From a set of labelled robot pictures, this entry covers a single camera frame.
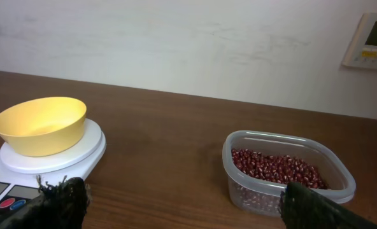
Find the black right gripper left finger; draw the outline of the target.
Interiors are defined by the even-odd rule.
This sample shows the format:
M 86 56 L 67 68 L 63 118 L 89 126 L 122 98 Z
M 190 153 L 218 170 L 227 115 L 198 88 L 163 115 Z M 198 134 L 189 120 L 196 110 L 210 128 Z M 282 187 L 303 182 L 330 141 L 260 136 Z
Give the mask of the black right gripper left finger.
M 0 229 L 81 228 L 90 205 L 90 185 L 80 177 L 64 177 L 57 185 L 36 176 L 39 196 L 5 216 Z

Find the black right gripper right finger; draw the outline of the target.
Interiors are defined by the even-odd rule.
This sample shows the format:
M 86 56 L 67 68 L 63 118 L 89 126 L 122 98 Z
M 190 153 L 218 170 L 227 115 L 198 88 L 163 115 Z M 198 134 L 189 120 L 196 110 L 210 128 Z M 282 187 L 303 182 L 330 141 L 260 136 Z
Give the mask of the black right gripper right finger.
M 300 183 L 281 192 L 279 212 L 287 229 L 377 229 L 369 221 Z

